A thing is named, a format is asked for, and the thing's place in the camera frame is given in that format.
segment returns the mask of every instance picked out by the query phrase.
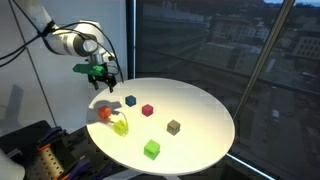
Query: table top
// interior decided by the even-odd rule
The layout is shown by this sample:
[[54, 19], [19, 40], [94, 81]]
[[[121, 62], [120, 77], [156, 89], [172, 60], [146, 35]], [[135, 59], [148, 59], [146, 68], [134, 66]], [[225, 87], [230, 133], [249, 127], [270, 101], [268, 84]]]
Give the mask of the table top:
[[[127, 96], [136, 105], [125, 103]], [[142, 106], [149, 104], [153, 114], [146, 117]], [[97, 109], [109, 106], [111, 121], [127, 119], [129, 132], [119, 136], [113, 124], [99, 118]], [[167, 124], [181, 124], [173, 136]], [[119, 83], [114, 92], [103, 90], [90, 103], [87, 129], [95, 144], [125, 167], [153, 175], [186, 175], [217, 163], [231, 148], [235, 136], [233, 120], [215, 97], [193, 85], [163, 78], [140, 78]], [[149, 140], [160, 144], [155, 160], [144, 155]]]

